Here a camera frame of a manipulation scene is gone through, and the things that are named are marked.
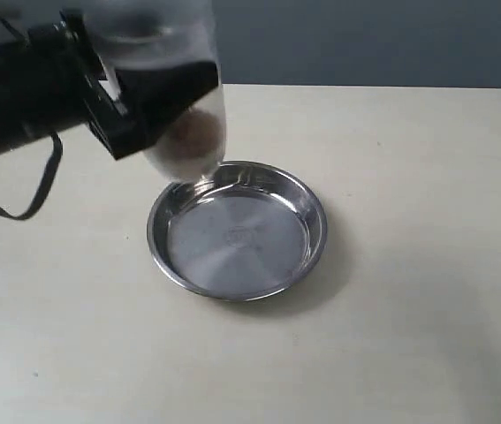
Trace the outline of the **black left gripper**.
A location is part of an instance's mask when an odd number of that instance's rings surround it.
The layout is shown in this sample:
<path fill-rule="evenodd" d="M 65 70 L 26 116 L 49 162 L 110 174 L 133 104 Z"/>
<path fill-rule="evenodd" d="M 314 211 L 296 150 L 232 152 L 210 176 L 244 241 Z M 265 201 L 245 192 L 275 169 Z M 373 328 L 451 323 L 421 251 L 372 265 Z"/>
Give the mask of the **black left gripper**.
<path fill-rule="evenodd" d="M 219 85 L 214 61 L 155 70 L 117 69 L 121 101 L 101 85 L 108 78 L 85 28 L 82 11 L 61 11 L 58 22 L 31 27 L 28 47 L 48 65 L 55 93 L 49 102 L 65 119 L 86 125 L 110 155 L 123 159 L 157 143 L 189 107 Z"/>

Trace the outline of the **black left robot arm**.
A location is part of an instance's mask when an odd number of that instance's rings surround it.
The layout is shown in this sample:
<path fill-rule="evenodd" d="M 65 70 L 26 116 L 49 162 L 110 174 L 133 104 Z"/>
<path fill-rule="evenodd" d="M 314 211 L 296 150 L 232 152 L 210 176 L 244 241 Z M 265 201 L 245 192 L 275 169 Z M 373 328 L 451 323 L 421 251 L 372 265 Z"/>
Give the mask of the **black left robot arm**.
<path fill-rule="evenodd" d="M 111 156 L 156 144 L 219 85 L 213 60 L 182 59 L 135 70 L 95 48 L 82 11 L 0 45 L 0 154 L 87 125 Z"/>

